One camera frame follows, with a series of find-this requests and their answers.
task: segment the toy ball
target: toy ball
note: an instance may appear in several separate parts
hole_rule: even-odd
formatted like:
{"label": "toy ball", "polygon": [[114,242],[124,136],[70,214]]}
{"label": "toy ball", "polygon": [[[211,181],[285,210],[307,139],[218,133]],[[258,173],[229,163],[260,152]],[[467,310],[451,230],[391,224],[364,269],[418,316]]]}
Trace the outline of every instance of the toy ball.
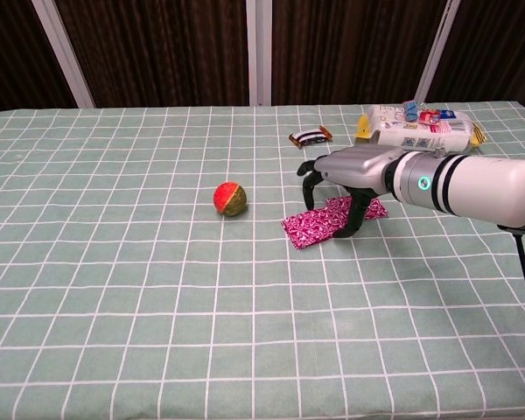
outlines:
{"label": "toy ball", "polygon": [[213,204],[219,214],[236,216],[247,208],[247,194],[236,182],[220,184],[213,194]]}

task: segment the snack wrapper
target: snack wrapper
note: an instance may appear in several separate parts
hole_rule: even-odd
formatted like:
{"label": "snack wrapper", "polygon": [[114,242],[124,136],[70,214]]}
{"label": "snack wrapper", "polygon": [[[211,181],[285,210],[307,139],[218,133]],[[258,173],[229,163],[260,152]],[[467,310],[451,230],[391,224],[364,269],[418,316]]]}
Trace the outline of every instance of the snack wrapper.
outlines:
{"label": "snack wrapper", "polygon": [[330,142],[333,139],[333,135],[328,129],[319,125],[318,129],[307,129],[306,131],[292,133],[288,138],[298,149],[301,149],[309,144]]}
{"label": "snack wrapper", "polygon": [[[296,249],[307,248],[332,238],[334,232],[343,228],[347,224],[351,204],[350,196],[328,199],[325,207],[295,214],[282,220],[283,229]],[[383,204],[378,199],[372,199],[364,220],[388,215]]]}

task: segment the black band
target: black band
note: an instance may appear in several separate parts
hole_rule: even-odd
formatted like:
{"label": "black band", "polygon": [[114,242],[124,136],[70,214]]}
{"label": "black band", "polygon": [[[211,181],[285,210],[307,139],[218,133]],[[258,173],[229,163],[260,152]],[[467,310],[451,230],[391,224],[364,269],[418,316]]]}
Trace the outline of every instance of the black band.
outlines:
{"label": "black band", "polygon": [[321,136],[325,137],[325,135],[323,134],[323,131],[321,131],[320,129],[316,129],[314,131],[310,131],[309,133],[302,134],[301,136],[297,137],[296,140],[299,141],[304,137],[315,136],[316,134],[320,134]]}
{"label": "black band", "polygon": [[385,186],[387,189],[393,194],[393,197],[395,197],[395,200],[400,201],[398,197],[395,194],[395,172],[397,166],[401,163],[401,160],[408,155],[410,152],[407,151],[406,153],[403,153],[396,161],[391,162],[387,166],[387,170],[385,171]]}
{"label": "black band", "polygon": [[431,181],[431,201],[434,203],[435,208],[442,213],[445,213],[444,209],[441,208],[439,205],[439,199],[438,199],[438,184],[439,184],[439,177],[441,176],[441,172],[444,170],[444,168],[449,164],[454,158],[456,158],[458,155],[448,156],[444,158],[443,162],[439,164],[439,166],[436,169],[436,172],[434,173],[434,178]]}
{"label": "black band", "polygon": [[448,213],[451,213],[456,216],[456,214],[452,211],[451,206],[449,205],[449,183],[452,180],[453,173],[455,172],[455,169],[461,162],[463,162],[464,159],[468,158],[468,156],[460,156],[457,159],[455,159],[451,163],[451,168],[449,168],[449,171],[447,171],[447,175],[444,179],[444,188],[442,190],[442,197],[444,199],[444,206]]}

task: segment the white pole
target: white pole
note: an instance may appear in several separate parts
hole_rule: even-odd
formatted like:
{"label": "white pole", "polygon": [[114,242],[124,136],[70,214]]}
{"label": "white pole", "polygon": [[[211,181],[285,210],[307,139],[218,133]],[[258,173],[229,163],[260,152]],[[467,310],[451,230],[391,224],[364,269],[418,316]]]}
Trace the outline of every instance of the white pole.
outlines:
{"label": "white pole", "polygon": [[272,104],[272,0],[256,0],[258,105]]}
{"label": "white pole", "polygon": [[95,108],[54,0],[32,0],[78,108]]}
{"label": "white pole", "polygon": [[258,78],[256,61],[256,0],[245,0],[247,6],[247,51],[248,51],[248,103],[255,107],[258,104]]}
{"label": "white pole", "polygon": [[418,83],[418,88],[414,98],[417,103],[424,102],[428,96],[431,81],[434,78],[434,74],[436,74],[436,70],[438,70],[439,59],[441,58],[441,54],[444,51],[445,42],[449,37],[449,32],[452,29],[453,20],[455,19],[455,15],[457,14],[457,9],[459,8],[460,3],[461,0],[447,0],[444,15],[439,22],[436,37],[430,49],[428,61],[426,61],[426,65],[423,68],[420,83]]}

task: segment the teal indicator light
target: teal indicator light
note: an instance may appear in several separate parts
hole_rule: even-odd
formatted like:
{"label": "teal indicator light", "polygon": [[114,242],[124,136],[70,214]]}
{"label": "teal indicator light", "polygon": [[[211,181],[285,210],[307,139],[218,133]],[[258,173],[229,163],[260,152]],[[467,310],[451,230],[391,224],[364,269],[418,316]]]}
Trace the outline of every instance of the teal indicator light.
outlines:
{"label": "teal indicator light", "polygon": [[428,191],[431,186],[431,180],[429,177],[421,177],[418,180],[418,188],[420,188],[422,191]]}

